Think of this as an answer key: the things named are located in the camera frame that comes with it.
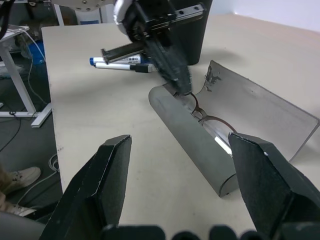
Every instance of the marker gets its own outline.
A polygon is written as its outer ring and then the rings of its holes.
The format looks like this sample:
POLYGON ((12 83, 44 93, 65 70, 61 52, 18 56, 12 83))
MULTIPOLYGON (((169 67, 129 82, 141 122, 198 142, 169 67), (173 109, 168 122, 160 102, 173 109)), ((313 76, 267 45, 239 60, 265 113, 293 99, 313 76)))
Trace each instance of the marker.
MULTIPOLYGON (((103 57, 90 57, 89 61, 91 66, 94 66, 96 63, 103 63, 103 64, 106 63, 103 57)), ((113 64, 149 64, 149 63, 150 61, 147 58, 141 56, 140 54, 126 57, 124 59, 113 62, 113 64)))
POLYGON ((137 73, 152 73, 153 65, 152 64, 117 64, 117 63, 110 63, 106 64, 105 62, 97 62, 95 64, 96 69, 114 69, 114 70, 129 70, 135 71, 137 73))

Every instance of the gray carpet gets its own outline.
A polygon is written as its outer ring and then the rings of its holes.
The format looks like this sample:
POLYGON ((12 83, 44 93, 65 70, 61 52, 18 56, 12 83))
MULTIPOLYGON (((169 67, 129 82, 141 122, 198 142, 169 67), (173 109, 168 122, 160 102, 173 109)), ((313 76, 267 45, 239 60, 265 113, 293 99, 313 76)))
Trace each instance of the gray carpet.
MULTIPOLYGON (((45 107, 28 87, 28 71, 30 61, 14 57, 16 64, 24 67, 21 73, 22 80, 38 111, 45 107)), ((48 103, 50 102, 49 84, 45 64, 36 65, 31 72, 30 83, 32 88, 48 103)), ((0 79, 0 103, 4 106, 0 111, 25 110, 11 79, 0 79)), ((0 152, 0 164, 6 171, 17 171, 29 167, 39 167, 42 171, 38 181, 51 175, 53 171, 48 166, 49 158, 57 153, 52 114, 43 123, 41 128, 31 128, 33 119, 0 118, 0 149, 15 135, 20 122, 20 129, 15 138, 0 152)), ((7 196, 11 203, 17 203, 28 188, 13 192, 7 196)), ((40 183, 32 189, 21 201, 24 207, 46 206, 58 201, 62 197, 60 176, 57 173, 50 179, 40 183)))

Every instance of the beige tabletop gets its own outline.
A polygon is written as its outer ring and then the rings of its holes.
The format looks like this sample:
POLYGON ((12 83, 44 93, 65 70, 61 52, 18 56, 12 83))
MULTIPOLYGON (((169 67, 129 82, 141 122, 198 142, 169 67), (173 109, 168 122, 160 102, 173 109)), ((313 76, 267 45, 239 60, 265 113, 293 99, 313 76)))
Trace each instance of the beige tabletop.
MULTIPOLYGON (((120 224, 157 224, 167 237, 191 230, 202 239, 212 225, 238 234, 254 228, 237 190, 219 198, 148 101, 164 83, 157 73, 95 69, 89 58, 129 40, 113 24, 42 29, 55 140, 63 190, 100 144, 132 135, 126 197, 120 224)), ((192 66, 199 92, 210 60, 262 85, 320 117, 320 35, 235 15, 208 21, 199 64, 192 66)), ((294 161, 320 188, 319 134, 294 161)))

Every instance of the white sneaker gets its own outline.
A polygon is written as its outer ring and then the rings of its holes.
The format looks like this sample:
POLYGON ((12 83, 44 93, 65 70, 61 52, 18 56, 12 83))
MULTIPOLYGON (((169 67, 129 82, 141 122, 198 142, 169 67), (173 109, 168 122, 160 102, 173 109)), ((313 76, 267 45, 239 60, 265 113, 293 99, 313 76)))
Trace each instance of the white sneaker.
POLYGON ((12 182, 2 190, 5 195, 33 184, 40 177, 41 170, 34 166, 21 171, 9 172, 8 174, 12 177, 12 182))
POLYGON ((10 213, 24 217, 24 216, 27 216, 28 214, 32 214, 35 211, 36 211, 35 209, 19 206, 16 204, 16 205, 13 205, 13 208, 11 209, 10 213))

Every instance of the floor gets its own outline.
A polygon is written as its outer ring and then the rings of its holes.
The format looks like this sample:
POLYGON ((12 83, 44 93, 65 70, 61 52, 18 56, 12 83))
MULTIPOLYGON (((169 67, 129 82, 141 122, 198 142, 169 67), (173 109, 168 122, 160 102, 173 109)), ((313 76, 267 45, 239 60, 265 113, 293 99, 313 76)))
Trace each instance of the floor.
MULTIPOLYGON (((28 72, 30 61, 18 55, 14 57, 17 65, 23 66, 21 73, 22 80, 31 96, 32 101, 38 111, 44 108, 42 103, 28 86, 28 72)), ((45 102, 50 102, 50 92, 45 64, 34 65, 30 75, 30 84, 45 102)), ((21 111, 24 108, 16 88, 9 78, 0 79, 0 103, 4 106, 0 111, 21 111)), ((57 153, 54 124, 52 114, 43 123, 41 128, 31 128, 33 119, 22 118, 0 118, 0 149, 15 135, 20 122, 20 129, 15 138, 0 152, 0 164, 6 171, 17 171, 25 168, 37 166, 42 173, 38 181, 48 177, 53 173, 48 162, 51 156, 57 153)), ((13 192, 6 196, 6 199, 16 204, 28 188, 13 192)), ((21 206, 47 206, 58 201, 62 196, 60 176, 56 173, 48 180, 33 188, 20 202, 21 206)))

